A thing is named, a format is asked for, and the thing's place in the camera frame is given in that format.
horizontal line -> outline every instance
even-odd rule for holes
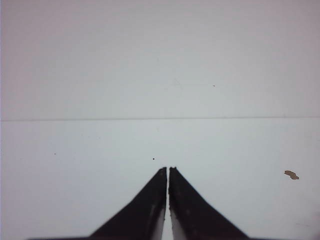
[[[110,118],[53,118],[53,119],[7,119],[8,122],[72,122],[72,121],[129,121],[129,120],[205,120],[205,119],[320,119],[320,116],[215,116],[215,117],[110,117]]]

white background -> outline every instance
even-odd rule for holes
[[[1,239],[87,236],[165,166],[250,237],[316,237],[319,23],[318,0],[2,0]]]

gray background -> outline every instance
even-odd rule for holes
[[[251,237],[315,238],[319,23],[318,0],[2,0],[1,239],[89,235],[164,166]]]

white surface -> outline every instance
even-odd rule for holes
[[[314,237],[319,22],[318,0],[1,1],[1,239],[89,235],[164,166],[251,237]]]

brown stain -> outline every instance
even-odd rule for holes
[[[298,179],[299,179],[299,177],[298,177],[298,176],[296,175],[296,173],[293,172],[293,171],[285,170],[285,171],[284,171],[284,174],[285,174],[285,175],[289,175],[290,178],[293,179],[293,180],[298,180]]]

